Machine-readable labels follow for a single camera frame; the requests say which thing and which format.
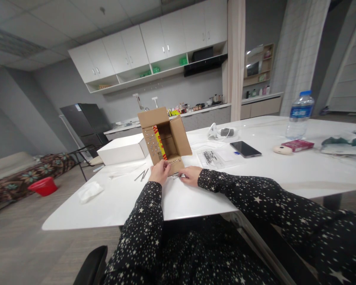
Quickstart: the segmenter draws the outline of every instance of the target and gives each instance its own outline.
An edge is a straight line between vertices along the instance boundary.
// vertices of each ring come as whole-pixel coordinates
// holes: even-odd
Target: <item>blue bottle label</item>
[[[298,119],[310,117],[312,106],[313,105],[292,107],[292,110],[290,111],[290,117]]]

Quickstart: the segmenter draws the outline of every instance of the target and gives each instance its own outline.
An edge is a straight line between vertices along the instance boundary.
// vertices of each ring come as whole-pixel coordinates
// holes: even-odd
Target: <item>hand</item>
[[[151,167],[151,174],[148,181],[158,182],[163,186],[166,182],[171,165],[167,160],[161,160],[155,166]]]
[[[179,171],[178,177],[181,181],[187,185],[198,187],[199,174],[202,172],[203,168],[197,166],[189,166],[183,168]]]

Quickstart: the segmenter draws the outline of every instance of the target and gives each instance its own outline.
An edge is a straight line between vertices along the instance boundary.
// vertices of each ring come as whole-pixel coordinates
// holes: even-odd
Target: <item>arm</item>
[[[162,185],[169,170],[167,161],[153,167],[108,262],[105,284],[153,283],[163,224]]]
[[[327,210],[269,178],[203,169],[197,185],[223,193],[242,212],[280,226],[283,238],[318,270],[322,284],[342,284],[343,279],[356,283],[356,214]]]

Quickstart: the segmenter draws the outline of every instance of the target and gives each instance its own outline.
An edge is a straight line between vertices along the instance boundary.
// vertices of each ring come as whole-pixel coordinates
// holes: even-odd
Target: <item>floor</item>
[[[356,123],[356,116],[328,114],[321,120]],[[92,168],[85,168],[89,179]],[[0,285],[69,284],[91,250],[108,245],[108,256],[117,247],[118,227],[45,232],[43,222],[81,185],[79,167],[55,180],[59,189],[48,197],[31,195],[0,210]],[[341,208],[356,212],[356,191],[345,193]]]

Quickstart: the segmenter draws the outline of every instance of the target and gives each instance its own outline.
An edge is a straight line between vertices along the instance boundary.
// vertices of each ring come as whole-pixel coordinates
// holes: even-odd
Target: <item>refrigerator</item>
[[[103,133],[111,130],[112,127],[98,105],[78,103],[60,109],[84,146],[100,145],[108,142],[106,135]],[[90,150],[89,152],[93,158],[98,156],[95,150]]]

